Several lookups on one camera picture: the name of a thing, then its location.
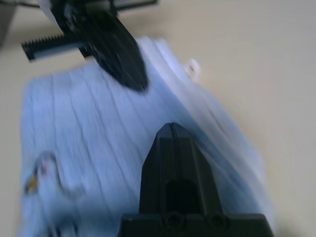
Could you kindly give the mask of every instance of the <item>gear teeth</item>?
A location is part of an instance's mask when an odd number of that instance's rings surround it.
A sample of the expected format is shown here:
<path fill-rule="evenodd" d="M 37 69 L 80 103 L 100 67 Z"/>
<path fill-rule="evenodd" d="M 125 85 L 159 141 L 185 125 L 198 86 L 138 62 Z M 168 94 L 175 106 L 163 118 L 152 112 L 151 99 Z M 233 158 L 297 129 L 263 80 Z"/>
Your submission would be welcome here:
<path fill-rule="evenodd" d="M 39 54 L 43 52 L 47 53 L 50 50 L 51 52 L 53 52 L 54 49 L 58 49 L 60 47 L 67 45 L 72 47 L 72 45 L 74 44 L 78 45 L 78 47 L 84 47 L 84 37 L 82 37 L 82 34 L 67 33 L 65 35 L 61 34 L 48 36 L 45 38 L 28 40 L 25 43 L 22 43 L 21 45 L 28 59 L 34 60 L 38 57 Z"/>
<path fill-rule="evenodd" d="M 82 40 L 82 37 L 80 35 L 74 34 L 60 34 L 34 40 L 28 40 L 22 44 L 22 47 L 29 49 L 42 49 L 47 46 L 55 47 L 60 46 L 62 44 L 72 43 L 76 40 Z"/>
<path fill-rule="evenodd" d="M 148 7 L 154 6 L 158 4 L 158 0 L 152 1 L 152 2 L 145 2 L 145 3 L 139 3 L 135 5 L 130 5 L 130 6 L 121 6 L 118 7 L 117 10 L 120 13 L 125 13 L 125 12 L 130 12 L 134 10 L 142 10 L 146 9 Z"/>

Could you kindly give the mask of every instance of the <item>blue towel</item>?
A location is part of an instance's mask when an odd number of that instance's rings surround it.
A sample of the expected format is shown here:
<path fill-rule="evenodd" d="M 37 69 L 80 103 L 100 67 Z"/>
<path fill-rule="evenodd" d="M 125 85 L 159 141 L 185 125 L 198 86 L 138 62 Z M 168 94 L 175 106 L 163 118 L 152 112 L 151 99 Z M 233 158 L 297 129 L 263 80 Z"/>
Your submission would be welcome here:
<path fill-rule="evenodd" d="M 120 86 L 96 62 L 30 82 L 21 118 L 20 236 L 116 237 L 137 213 L 142 164 L 158 130 L 176 122 L 210 163 L 225 213 L 263 213 L 274 226 L 262 158 L 163 40 L 137 40 L 150 80 Z"/>

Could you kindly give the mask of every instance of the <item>tabletop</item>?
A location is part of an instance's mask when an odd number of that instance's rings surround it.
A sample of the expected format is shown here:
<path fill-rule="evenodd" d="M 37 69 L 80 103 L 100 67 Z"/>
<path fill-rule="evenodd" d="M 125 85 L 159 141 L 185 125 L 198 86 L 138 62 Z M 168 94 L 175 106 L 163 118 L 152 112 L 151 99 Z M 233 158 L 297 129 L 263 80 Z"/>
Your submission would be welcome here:
<path fill-rule="evenodd" d="M 315 9 L 312 0 L 162 0 L 120 16 L 133 36 L 164 38 L 180 62 L 199 61 L 200 83 L 265 159 L 285 237 L 316 235 Z M 19 223 L 23 88 L 84 63 L 74 50 L 30 64 L 20 42 L 58 32 L 40 10 L 20 7 L 0 51 L 1 236 Z"/>

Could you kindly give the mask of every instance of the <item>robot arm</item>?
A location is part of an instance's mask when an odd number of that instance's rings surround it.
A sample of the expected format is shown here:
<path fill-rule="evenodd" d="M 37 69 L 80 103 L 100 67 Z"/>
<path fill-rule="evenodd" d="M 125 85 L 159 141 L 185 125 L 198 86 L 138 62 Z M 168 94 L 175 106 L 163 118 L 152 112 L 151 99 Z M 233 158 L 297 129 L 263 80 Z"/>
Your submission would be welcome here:
<path fill-rule="evenodd" d="M 264 215 L 225 215 L 212 170 L 188 131 L 167 123 L 144 162 L 139 214 L 118 237 L 273 237 Z"/>
<path fill-rule="evenodd" d="M 106 0 L 106 8 L 89 8 L 98 0 L 39 0 L 44 13 L 63 35 L 22 44 L 30 61 L 72 48 L 93 56 L 100 67 L 121 85 L 135 91 L 148 87 L 145 64 L 134 37 L 118 20 L 117 13 L 157 0 Z"/>

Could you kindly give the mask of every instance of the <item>light blue cloth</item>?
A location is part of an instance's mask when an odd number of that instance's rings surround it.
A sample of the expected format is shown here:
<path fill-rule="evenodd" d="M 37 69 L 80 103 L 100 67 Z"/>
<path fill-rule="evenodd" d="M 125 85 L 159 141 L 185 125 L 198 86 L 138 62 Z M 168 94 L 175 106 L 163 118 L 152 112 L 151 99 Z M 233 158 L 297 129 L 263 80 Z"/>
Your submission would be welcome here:
<path fill-rule="evenodd" d="M 138 39 L 150 80 L 137 93 L 96 62 L 35 79 L 24 93 L 22 186 L 38 165 L 38 190 L 22 197 L 21 236 L 116 237 L 120 217 L 137 213 L 142 164 L 158 130 L 189 130 L 212 166 L 226 213 L 274 210 L 261 157 L 220 103 L 185 74 L 164 41 Z M 45 159 L 53 153 L 56 158 Z M 72 192 L 63 192 L 57 179 Z"/>

